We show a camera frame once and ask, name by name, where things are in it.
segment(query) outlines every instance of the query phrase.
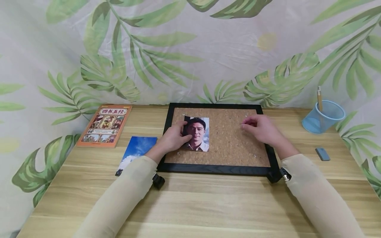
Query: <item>pencil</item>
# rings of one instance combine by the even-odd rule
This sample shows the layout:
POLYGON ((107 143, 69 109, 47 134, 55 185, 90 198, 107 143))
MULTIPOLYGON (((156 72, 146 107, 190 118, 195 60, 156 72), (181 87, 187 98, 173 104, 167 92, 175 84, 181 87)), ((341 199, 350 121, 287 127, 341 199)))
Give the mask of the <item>pencil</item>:
MULTIPOLYGON (((323 102, 322 102, 322 92, 320 86, 317 87, 317 105, 319 106, 319 111, 323 113, 323 102)), ((320 128, 323 126, 323 118, 320 116, 320 128)))

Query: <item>blue sky photo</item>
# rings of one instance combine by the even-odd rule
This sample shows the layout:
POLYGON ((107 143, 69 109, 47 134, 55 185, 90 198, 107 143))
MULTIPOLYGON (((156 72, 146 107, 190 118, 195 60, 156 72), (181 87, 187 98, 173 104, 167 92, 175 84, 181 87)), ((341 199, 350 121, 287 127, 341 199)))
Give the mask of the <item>blue sky photo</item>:
POLYGON ((156 144, 156 141, 157 137, 131 137, 118 169, 124 169, 134 159, 147 153, 156 144))

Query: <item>hand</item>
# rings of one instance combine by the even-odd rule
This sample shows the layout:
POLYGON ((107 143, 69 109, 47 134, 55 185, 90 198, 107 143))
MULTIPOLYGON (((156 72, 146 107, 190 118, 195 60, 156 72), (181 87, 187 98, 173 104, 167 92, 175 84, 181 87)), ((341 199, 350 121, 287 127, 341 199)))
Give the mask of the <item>hand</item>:
POLYGON ((159 164, 161 158, 168 152, 179 149, 183 144, 190 141, 192 135, 182 136, 182 129, 187 124, 187 121, 179 121, 169 127, 164 135, 157 141, 146 156, 159 164))
POLYGON ((252 134, 260 142, 276 147, 276 145, 286 140, 284 135, 272 123, 266 115, 252 115, 243 120, 241 129, 252 134))
POLYGON ((274 147, 281 160, 300 153, 266 115, 252 115, 245 118, 241 129, 252 134, 260 142, 274 147))
POLYGON ((167 153, 179 149, 192 138, 192 135, 182 136, 181 134, 182 129, 186 124, 188 124, 187 121, 178 121, 176 124, 169 127, 159 139, 157 145, 163 147, 167 153))

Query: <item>gray eraser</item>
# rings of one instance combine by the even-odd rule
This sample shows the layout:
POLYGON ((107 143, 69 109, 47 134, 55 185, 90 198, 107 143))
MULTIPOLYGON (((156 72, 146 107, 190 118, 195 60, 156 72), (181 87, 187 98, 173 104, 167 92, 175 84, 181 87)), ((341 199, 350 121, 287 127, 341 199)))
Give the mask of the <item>gray eraser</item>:
POLYGON ((329 157, 327 151, 325 151, 324 148, 316 148, 315 150, 316 150, 318 156, 320 157, 320 159, 322 161, 330 161, 331 160, 331 158, 329 157))

